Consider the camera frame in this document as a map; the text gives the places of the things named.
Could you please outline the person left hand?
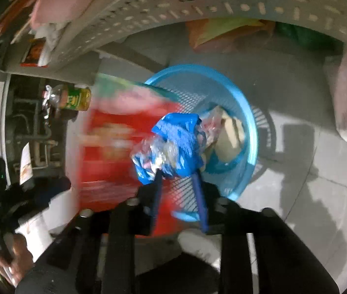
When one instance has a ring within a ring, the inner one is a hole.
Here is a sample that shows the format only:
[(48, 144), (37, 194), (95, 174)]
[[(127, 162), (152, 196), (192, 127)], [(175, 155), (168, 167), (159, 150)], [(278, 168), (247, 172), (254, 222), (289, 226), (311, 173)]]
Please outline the person left hand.
[(25, 275), (34, 267), (33, 256), (27, 248), (22, 234), (13, 234), (12, 258), (7, 259), (0, 250), (0, 274), (9, 284), (17, 287)]

